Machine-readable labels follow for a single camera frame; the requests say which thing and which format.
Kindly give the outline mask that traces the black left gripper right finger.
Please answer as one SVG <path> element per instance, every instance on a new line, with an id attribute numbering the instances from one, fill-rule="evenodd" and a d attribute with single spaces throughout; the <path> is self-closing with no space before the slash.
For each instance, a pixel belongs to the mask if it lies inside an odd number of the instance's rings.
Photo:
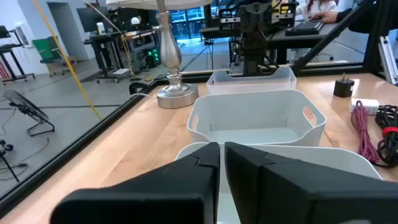
<path id="1" fill-rule="evenodd" d="M 397 223 L 397 184 L 234 142 L 226 178 L 241 223 Z"/>

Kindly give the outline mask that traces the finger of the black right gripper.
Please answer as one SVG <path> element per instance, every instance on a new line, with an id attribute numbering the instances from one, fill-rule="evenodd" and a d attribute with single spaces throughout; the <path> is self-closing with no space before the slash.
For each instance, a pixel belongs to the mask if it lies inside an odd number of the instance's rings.
<path id="1" fill-rule="evenodd" d="M 254 24 L 255 23 L 255 11 L 254 3 L 242 5 L 239 7 L 239 16 L 242 24 Z"/>
<path id="2" fill-rule="evenodd" d="M 272 4 L 259 3 L 255 5 L 255 13 L 261 24 L 270 24 L 272 21 Z"/>

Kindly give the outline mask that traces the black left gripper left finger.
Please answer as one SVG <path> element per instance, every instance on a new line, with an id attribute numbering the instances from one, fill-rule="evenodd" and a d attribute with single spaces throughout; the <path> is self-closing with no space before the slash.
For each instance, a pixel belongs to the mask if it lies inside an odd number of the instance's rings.
<path id="1" fill-rule="evenodd" d="M 51 223 L 216 223 L 220 146 L 215 142 L 119 184 L 80 189 L 53 210 Z"/>

